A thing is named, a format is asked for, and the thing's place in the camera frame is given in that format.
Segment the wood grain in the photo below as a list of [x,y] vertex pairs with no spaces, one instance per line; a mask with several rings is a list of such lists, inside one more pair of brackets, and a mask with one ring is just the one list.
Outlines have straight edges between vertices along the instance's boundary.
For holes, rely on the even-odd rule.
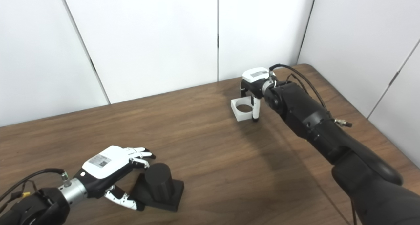
[[[420,193],[419,170],[311,66],[299,65],[347,131],[395,166],[405,186]],[[278,70],[279,78],[287,70]],[[101,198],[80,203],[71,224],[331,224],[351,222],[347,196],[330,176],[331,166],[296,137],[268,107],[258,123],[237,122],[230,100],[240,79],[183,89],[0,128],[0,191],[47,167],[74,174],[110,145],[146,147],[154,162],[171,167],[185,191],[177,213],[137,212]],[[118,185],[129,191],[138,171]],[[61,185],[41,175],[39,187]]]

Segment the white wall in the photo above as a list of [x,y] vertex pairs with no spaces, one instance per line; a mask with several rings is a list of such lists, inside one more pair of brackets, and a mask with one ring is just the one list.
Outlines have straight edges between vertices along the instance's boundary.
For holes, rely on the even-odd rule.
[[219,0],[219,80],[296,64],[313,0]]
[[111,103],[217,81],[217,0],[66,0]]
[[105,104],[61,0],[0,0],[0,126]]
[[420,37],[419,0],[315,0],[298,63],[368,116]]
[[419,77],[420,46],[417,46],[369,117],[369,120],[418,167],[420,167]]

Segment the black cylindrical object on base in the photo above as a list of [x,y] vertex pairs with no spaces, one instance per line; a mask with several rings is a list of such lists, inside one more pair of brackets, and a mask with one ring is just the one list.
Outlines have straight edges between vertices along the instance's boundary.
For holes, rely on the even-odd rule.
[[174,194],[171,170],[164,163],[151,165],[144,174],[152,197],[157,202],[166,202]]

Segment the cable connector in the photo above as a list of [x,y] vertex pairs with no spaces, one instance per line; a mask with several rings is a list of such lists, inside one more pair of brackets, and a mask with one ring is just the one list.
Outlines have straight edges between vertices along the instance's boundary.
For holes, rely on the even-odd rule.
[[346,120],[341,119],[334,119],[334,122],[337,123],[339,126],[346,126],[346,127],[352,127],[353,124],[350,122],[347,122]]
[[64,172],[61,174],[61,180],[63,180],[64,187],[69,187],[72,185],[72,182],[69,179],[69,175],[67,175],[67,172]]

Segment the black robotic arm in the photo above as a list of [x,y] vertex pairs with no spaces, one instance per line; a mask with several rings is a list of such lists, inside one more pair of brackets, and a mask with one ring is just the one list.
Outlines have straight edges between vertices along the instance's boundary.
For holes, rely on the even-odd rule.
[[249,90],[253,98],[264,98],[297,136],[306,139],[334,165],[332,176],[350,197],[362,224],[420,224],[420,196],[401,186],[402,176],[343,131],[337,123],[351,124],[332,118],[322,99],[321,105],[296,83],[279,81],[273,74],[277,67],[289,68],[303,77],[293,68],[277,64],[266,73],[259,71],[260,78],[244,75],[242,96]]

